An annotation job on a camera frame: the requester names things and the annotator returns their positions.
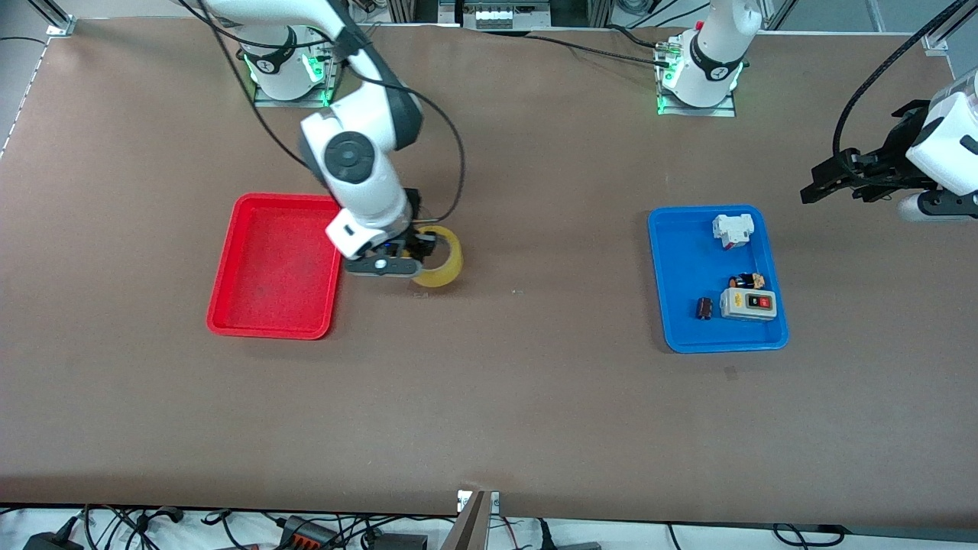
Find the yellow packing tape roll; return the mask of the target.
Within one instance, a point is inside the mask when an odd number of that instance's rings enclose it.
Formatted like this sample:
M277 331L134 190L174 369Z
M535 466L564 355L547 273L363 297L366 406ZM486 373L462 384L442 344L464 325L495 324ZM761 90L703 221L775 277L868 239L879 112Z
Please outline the yellow packing tape roll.
M464 255L462 255L461 242L458 236L441 225L423 226L420 232L429 236L433 235L436 237L436 241L444 241L449 248L449 254L440 266L431 269L423 268L418 275L411 279L412 282L427 289L440 288L451 284L461 274L462 266L464 266Z

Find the white electrical connector block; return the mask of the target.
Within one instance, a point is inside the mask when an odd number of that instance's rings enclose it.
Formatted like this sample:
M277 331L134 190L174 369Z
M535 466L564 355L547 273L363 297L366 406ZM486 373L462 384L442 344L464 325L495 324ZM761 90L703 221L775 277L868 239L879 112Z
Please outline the white electrical connector block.
M712 235L725 251L748 244L755 231L752 215L717 215L712 222Z

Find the aluminium extrusion bar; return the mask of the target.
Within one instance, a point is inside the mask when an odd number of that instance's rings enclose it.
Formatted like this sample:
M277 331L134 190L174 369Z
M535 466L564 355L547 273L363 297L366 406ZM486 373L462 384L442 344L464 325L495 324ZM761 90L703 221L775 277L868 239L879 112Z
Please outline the aluminium extrusion bar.
M66 37L73 34L76 29L76 17L67 13L56 3L56 0L27 0L27 3L46 22L47 36Z
M972 17L978 5L978 0L953 0L944 8L932 22L926 24L926 34L921 42L927 55L947 55L947 42L951 35L956 34Z

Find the red plastic tray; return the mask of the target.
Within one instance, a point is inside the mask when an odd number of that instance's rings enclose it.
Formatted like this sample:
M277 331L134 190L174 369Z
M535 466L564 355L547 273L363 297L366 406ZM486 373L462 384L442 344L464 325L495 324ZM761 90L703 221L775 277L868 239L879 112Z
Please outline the red plastic tray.
M342 255L325 195L247 192L234 203L206 324L216 335L313 341L332 324Z

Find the blue plastic tray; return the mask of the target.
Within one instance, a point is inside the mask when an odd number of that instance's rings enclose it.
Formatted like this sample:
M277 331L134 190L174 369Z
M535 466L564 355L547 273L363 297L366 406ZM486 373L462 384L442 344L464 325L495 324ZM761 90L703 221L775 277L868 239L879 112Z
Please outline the blue plastic tray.
M712 235L717 215L752 215L755 231L743 247L723 250ZM656 275L662 330L677 353L775 351L789 341L787 317L780 299L776 262L767 224L753 205L686 205L654 209L647 216L653 273ZM768 322L723 318L722 292L729 278L762 273L763 290L778 297L779 314ZM699 297L714 300L712 320L695 318Z

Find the black power box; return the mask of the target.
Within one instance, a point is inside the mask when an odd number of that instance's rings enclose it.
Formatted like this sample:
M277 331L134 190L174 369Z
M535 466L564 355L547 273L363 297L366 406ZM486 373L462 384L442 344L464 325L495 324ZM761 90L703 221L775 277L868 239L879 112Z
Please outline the black power box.
M381 533L381 535L368 536L362 545L362 550L429 550L429 537Z
M594 541L575 543L572 545L559 545L553 539L549 524L543 518L538 518L537 521L539 522L541 529L540 550L604 550L600 543Z

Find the black orange power device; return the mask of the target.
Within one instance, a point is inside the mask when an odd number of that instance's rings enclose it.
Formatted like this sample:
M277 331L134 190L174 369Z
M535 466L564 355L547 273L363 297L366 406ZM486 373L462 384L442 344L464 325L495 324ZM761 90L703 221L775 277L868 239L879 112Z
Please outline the black orange power device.
M333 550L338 533L300 516L275 519L282 529L276 550Z

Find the black power adapter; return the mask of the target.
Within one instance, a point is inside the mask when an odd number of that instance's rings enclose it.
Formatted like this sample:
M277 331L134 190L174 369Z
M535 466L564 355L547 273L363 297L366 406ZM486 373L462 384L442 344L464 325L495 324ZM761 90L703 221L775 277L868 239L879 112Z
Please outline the black power adapter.
M71 540L77 521L77 516L70 516L58 532L35 533L29 537L22 550L85 550L82 545Z

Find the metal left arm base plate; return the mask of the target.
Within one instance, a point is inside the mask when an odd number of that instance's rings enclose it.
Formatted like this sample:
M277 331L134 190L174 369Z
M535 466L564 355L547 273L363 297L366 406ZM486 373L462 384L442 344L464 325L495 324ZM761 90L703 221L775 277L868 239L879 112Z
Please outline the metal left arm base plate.
M689 105L682 101L675 94L672 84L675 82L677 70L681 63L681 35L670 36L667 41L657 44L654 60L667 63L667 67L657 67L656 69L656 94L657 94L657 115L684 115L684 116L713 116L713 118L734 118L736 116L736 101L734 101L734 90L737 89L737 77L743 70L743 63L737 67L733 80L730 81L729 89L723 100L710 107L698 107Z

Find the grey push button switch box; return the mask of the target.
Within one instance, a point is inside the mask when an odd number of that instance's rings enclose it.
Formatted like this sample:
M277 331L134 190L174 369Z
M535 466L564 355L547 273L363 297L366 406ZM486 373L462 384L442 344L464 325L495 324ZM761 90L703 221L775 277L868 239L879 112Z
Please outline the grey push button switch box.
M720 309L723 318L768 322L778 317L778 297L772 291L730 286L721 293Z

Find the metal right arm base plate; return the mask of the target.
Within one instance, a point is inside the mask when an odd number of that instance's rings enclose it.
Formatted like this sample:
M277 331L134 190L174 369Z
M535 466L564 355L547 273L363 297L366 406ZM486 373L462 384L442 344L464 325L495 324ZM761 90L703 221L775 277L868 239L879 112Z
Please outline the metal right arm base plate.
M256 105L321 108L332 103L340 66L332 43L313 27L248 25L238 32Z

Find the aluminium frame rack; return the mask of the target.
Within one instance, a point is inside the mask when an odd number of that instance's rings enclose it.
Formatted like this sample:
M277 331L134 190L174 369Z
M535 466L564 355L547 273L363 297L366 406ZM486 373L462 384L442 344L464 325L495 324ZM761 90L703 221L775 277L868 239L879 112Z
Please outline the aluminium frame rack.
M603 28L617 0L382 0L378 15L395 24L437 24L483 34Z

